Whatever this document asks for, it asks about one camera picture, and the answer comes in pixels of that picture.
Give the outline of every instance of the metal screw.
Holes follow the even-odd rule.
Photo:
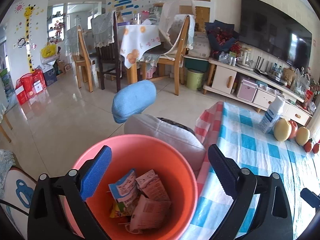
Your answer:
[[[69,176],[73,177],[73,176],[76,176],[77,175],[77,170],[71,170],[69,171]]]
[[[280,178],[280,175],[278,173],[273,173],[272,174],[272,177],[274,177],[275,179],[279,179]]]
[[[39,177],[39,179],[41,179],[41,180],[44,180],[46,178],[47,178],[47,174],[41,174],[40,177]]]
[[[249,174],[250,174],[250,170],[247,169],[247,168],[241,169],[241,172],[242,172],[242,174],[244,174],[244,175],[249,175]]]

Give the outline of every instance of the television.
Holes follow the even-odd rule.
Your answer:
[[[241,0],[239,41],[306,70],[312,34],[296,20],[260,0]]]

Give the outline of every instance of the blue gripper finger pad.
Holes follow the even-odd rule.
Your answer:
[[[103,146],[94,158],[92,166],[81,180],[80,196],[83,201],[93,196],[104,173],[106,172],[112,159],[112,151],[108,146]]]
[[[228,166],[228,160],[215,144],[211,145],[208,149],[208,159],[214,169],[214,172],[217,174],[224,192],[235,200],[237,196],[237,178],[235,178],[233,172]]]

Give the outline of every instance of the yellow fruit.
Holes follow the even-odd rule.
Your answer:
[[[273,128],[273,135],[278,141],[283,142],[288,139],[291,129],[291,124],[286,119],[280,119]]]
[[[310,138],[310,131],[305,127],[300,127],[296,133],[297,144],[304,146]]]

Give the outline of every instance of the blue and white checkered tablecloth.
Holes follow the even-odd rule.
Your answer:
[[[279,142],[272,132],[263,134],[258,128],[261,119],[256,112],[224,103],[217,145],[225,157],[234,159],[240,168],[247,167],[262,176],[270,176],[272,172],[280,174],[290,203],[293,239],[296,239],[315,215],[315,209],[300,197],[300,191],[306,187],[320,194],[320,157],[313,152],[306,153],[295,139]],[[238,236],[247,232],[258,200],[259,195],[255,195]],[[224,193],[210,168],[196,213],[180,239],[208,240],[231,204],[232,198]]]

